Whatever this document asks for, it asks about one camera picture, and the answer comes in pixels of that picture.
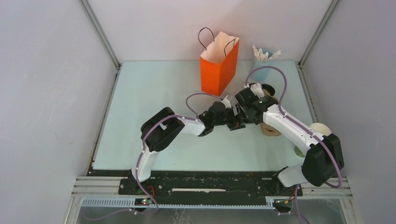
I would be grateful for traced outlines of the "orange paper bag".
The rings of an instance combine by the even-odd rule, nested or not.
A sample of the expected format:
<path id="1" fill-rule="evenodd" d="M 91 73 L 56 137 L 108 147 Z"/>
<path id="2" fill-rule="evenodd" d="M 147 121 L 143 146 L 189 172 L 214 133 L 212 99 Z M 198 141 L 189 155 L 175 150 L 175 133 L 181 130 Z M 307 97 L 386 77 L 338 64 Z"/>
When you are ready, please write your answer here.
<path id="1" fill-rule="evenodd" d="M 220 96 L 236 73 L 240 39 L 220 31 L 200 54 L 201 91 Z"/>

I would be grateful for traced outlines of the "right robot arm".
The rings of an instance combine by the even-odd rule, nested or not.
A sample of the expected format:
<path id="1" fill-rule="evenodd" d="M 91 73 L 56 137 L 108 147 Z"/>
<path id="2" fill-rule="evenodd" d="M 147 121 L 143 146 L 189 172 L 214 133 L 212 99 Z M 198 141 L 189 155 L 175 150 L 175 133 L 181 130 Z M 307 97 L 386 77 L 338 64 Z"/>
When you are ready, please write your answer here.
<path id="1" fill-rule="evenodd" d="M 284 195 L 290 187 L 307 182 L 320 187 L 334 175 L 339 179 L 335 187 L 341 187 L 344 162 L 338 136 L 309 128 L 285 111 L 280 101 L 265 96 L 262 89 L 252 91 L 247 87 L 235 97 L 250 122 L 275 128 L 305 155 L 302 164 L 278 171 L 271 183 L 274 193 Z"/>

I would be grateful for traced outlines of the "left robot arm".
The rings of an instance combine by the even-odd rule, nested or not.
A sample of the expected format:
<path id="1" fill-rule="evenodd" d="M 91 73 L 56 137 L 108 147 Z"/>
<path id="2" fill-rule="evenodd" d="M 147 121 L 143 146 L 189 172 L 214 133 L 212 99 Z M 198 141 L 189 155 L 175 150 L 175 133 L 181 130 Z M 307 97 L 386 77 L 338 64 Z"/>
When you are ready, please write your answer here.
<path id="1" fill-rule="evenodd" d="M 209 109 L 195 118 L 182 116 L 165 107 L 141 127 L 142 149 L 137 162 L 131 168 L 130 189 L 143 194 L 148 188 L 148 180 L 158 154 L 167 148 L 181 134 L 203 137 L 216 126 L 227 126 L 231 131 L 242 129 L 248 123 L 245 112 L 238 106 L 227 106 L 214 102 Z"/>

